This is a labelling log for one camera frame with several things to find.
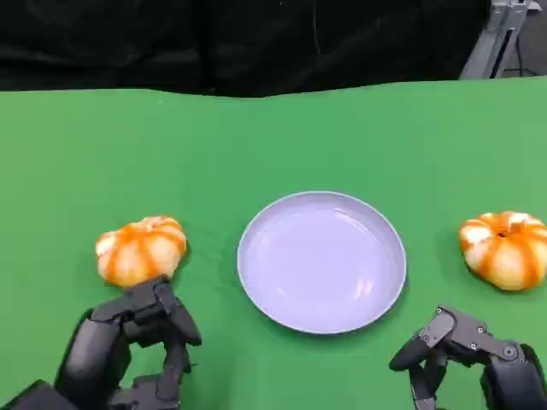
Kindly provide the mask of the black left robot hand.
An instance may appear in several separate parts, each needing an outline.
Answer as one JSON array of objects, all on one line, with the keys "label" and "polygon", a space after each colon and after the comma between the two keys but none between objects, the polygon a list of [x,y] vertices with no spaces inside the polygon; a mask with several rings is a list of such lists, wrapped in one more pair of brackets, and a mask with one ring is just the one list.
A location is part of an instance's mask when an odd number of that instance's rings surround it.
[{"label": "black left robot hand", "polygon": [[[158,374],[120,382],[132,359],[130,347],[158,343],[165,349]],[[191,372],[187,348],[201,334],[192,316],[161,275],[124,290],[122,296],[90,309],[71,336],[56,375],[56,390],[78,409],[177,409],[180,386]]]}]

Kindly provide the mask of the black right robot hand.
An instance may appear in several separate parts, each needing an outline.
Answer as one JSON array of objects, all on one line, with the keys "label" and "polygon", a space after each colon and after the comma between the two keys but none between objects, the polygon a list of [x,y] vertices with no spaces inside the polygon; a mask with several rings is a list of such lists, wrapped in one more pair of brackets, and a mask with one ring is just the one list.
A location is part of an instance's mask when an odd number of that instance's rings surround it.
[{"label": "black right robot hand", "polygon": [[546,377],[535,350],[495,337],[485,322],[453,307],[436,307],[431,321],[398,350],[389,367],[409,373],[416,409],[436,409],[437,390],[451,361],[483,366],[479,383],[489,409],[546,408]]}]

